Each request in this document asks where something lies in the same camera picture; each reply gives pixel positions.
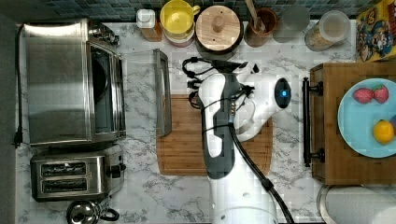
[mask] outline blue plate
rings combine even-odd
[[[371,89],[384,84],[389,90],[389,98],[384,104],[375,99],[364,105],[353,98],[359,88]],[[390,120],[396,115],[396,83],[383,78],[366,79],[353,86],[344,95],[338,108],[338,127],[347,144],[361,155],[384,158],[396,153],[396,137],[387,145],[378,143],[373,136],[373,128],[381,119]]]

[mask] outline toaster slot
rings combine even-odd
[[[86,173],[87,165],[85,162],[65,162],[41,165],[41,175],[43,177],[60,175],[85,175]]]
[[[58,193],[83,190],[87,190],[87,180],[84,178],[43,181],[43,193]]]

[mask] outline dark backsplash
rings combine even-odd
[[[141,8],[161,11],[167,0],[41,0],[65,18],[89,17],[99,21],[136,21],[136,12]],[[250,17],[245,0],[186,0],[191,5],[205,9],[221,5],[235,11],[241,20]],[[318,19],[329,10],[341,10],[350,18],[361,14],[380,0],[255,0],[255,7],[270,7],[277,14],[288,5],[299,4],[309,8],[311,18]]]

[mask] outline wooden spoon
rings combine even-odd
[[[253,0],[245,0],[247,4],[247,8],[250,11],[250,15],[253,18],[253,26],[254,29],[258,30],[259,32],[265,32],[265,25],[262,22],[262,19],[257,17],[256,8],[253,6]]]

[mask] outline toaster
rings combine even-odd
[[[126,169],[119,145],[50,149],[34,155],[30,165],[37,202],[102,201],[120,190]]]

